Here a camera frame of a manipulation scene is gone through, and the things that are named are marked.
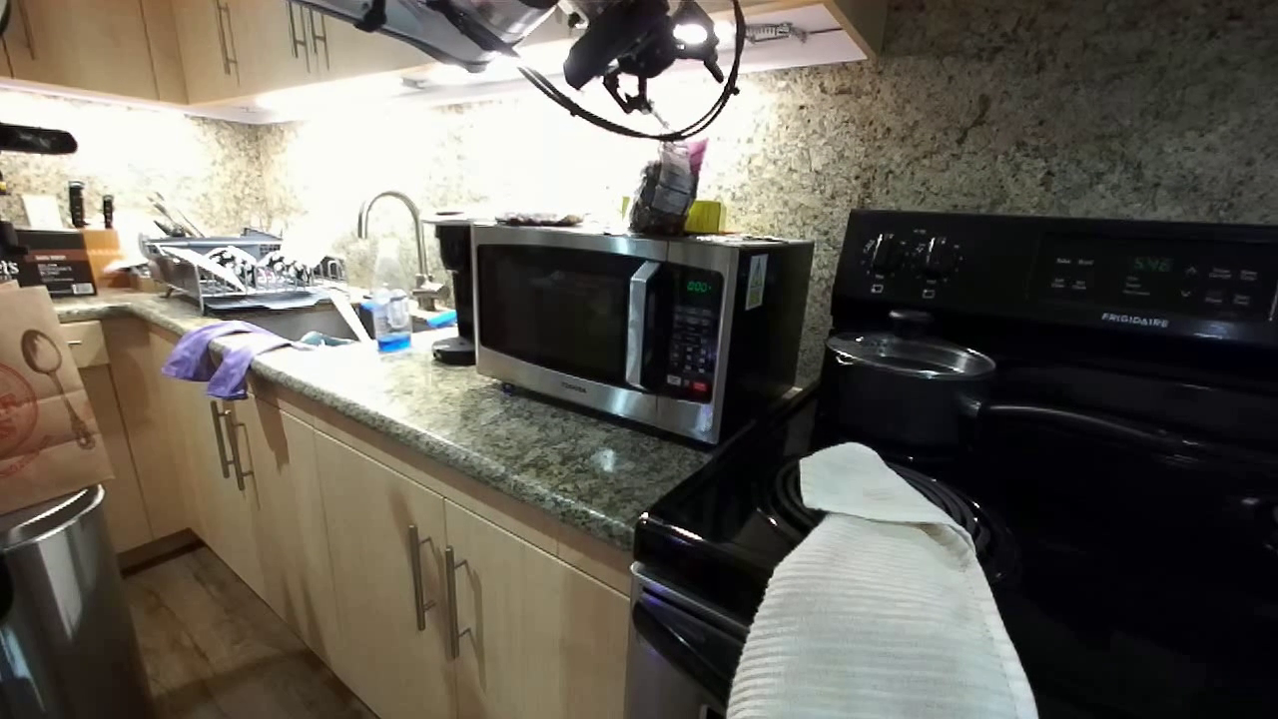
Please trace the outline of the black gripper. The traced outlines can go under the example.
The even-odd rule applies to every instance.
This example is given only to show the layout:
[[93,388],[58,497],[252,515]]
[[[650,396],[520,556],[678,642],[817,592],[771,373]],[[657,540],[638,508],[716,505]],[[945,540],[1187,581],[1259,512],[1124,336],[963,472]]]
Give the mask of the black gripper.
[[666,0],[608,0],[574,9],[569,19],[577,37],[562,62],[562,79],[569,87],[598,79],[621,111],[648,111],[648,83],[681,55]]

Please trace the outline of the grey cylindrical robot arm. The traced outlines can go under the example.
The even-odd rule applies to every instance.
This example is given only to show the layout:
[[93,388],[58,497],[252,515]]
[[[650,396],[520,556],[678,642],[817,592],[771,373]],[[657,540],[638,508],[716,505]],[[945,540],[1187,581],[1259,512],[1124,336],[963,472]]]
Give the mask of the grey cylindrical robot arm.
[[520,43],[545,19],[569,34],[562,83],[598,79],[621,111],[648,111],[648,83],[678,62],[718,70],[716,25],[694,0],[300,0],[360,34],[380,34],[431,62],[479,71],[489,55],[520,55]]

